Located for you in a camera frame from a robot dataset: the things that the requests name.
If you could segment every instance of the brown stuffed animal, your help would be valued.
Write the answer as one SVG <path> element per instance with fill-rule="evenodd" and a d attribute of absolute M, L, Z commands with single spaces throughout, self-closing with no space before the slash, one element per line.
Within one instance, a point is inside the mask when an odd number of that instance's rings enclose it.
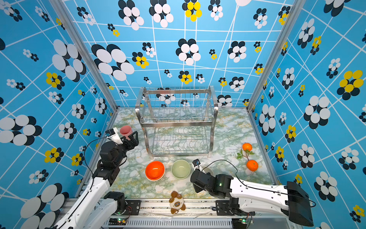
<path fill-rule="evenodd" d="M 172 214 L 177 214 L 179 210 L 184 211 L 186 209 L 182 195 L 178 194 L 176 191 L 172 192 L 172 198 L 170 198 L 169 204 L 171 207 L 170 212 Z"/>

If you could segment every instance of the orange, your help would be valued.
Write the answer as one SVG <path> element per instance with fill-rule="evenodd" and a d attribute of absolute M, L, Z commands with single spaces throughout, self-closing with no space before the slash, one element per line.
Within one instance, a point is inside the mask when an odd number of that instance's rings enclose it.
<path fill-rule="evenodd" d="M 247 167 L 250 171 L 256 171 L 258 169 L 258 163 L 255 160 L 250 160 L 247 162 Z"/>
<path fill-rule="evenodd" d="M 246 150 L 246 149 L 249 150 L 249 151 L 251 151 L 253 149 L 253 147 L 249 143 L 244 143 L 243 144 L 243 150 Z"/>

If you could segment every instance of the dish rack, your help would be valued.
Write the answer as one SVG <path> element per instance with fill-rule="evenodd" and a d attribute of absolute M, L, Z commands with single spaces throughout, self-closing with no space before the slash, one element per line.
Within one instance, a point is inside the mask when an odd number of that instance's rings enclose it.
<path fill-rule="evenodd" d="M 142 87 L 135 111 L 149 157 L 207 155 L 210 158 L 218 110 L 213 86 Z"/>

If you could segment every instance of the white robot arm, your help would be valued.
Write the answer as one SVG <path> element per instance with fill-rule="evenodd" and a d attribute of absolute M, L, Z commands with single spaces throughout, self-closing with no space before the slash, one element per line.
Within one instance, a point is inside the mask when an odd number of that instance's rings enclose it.
<path fill-rule="evenodd" d="M 191 182 L 196 193 L 205 190 L 218 198 L 230 198 L 225 209 L 217 209 L 218 213 L 221 211 L 229 215 L 247 215 L 260 211 L 287 216 L 290 221 L 303 226 L 314 225 L 311 200 L 296 183 L 288 181 L 286 186 L 264 185 L 225 174 L 213 177 L 210 173 L 201 171 L 199 165 L 198 159 L 193 161 L 195 171 Z"/>
<path fill-rule="evenodd" d="M 121 162 L 127 159 L 126 152 L 139 144 L 137 131 L 119 138 L 117 128 L 106 131 L 107 138 L 101 147 L 101 159 L 85 191 L 66 215 L 52 229 L 99 229 L 116 212 L 126 210 L 126 201 L 122 192 L 108 192 L 96 210 L 94 207 L 116 179 Z"/>

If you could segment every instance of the marble tabletop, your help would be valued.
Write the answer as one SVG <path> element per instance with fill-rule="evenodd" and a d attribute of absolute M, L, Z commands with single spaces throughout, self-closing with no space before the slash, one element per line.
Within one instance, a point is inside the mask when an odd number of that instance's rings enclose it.
<path fill-rule="evenodd" d="M 207 156 L 175 156 L 155 157 L 150 160 L 134 108 L 119 109 L 113 127 L 119 130 L 124 125 L 130 125 L 133 131 L 138 131 L 139 145 L 127 152 L 128 160 L 120 167 L 121 171 L 109 191 L 124 192 L 126 198 L 170 198 L 172 191 L 178 191 L 184 198 L 214 198 L 205 191 L 196 193 L 193 184 L 190 182 L 190 175 L 182 180 L 173 177 L 171 166 L 179 159 L 184 159 L 191 164 L 193 160 L 198 158 L 202 165 L 208 165 L 218 159 L 225 159 L 239 170 L 238 177 L 240 179 L 261 184 L 272 183 L 245 109 L 219 109 L 211 158 L 207 158 Z M 258 170 L 255 172 L 246 167 L 246 158 L 236 158 L 236 154 L 240 152 L 243 143 L 250 143 L 253 146 L 252 151 L 255 155 L 250 155 L 250 159 L 256 160 L 259 165 Z M 145 176 L 145 168 L 154 160 L 161 161 L 164 164 L 165 174 L 158 181 L 149 181 Z M 236 172 L 235 168 L 225 161 L 215 162 L 210 168 L 215 175 L 235 176 Z"/>

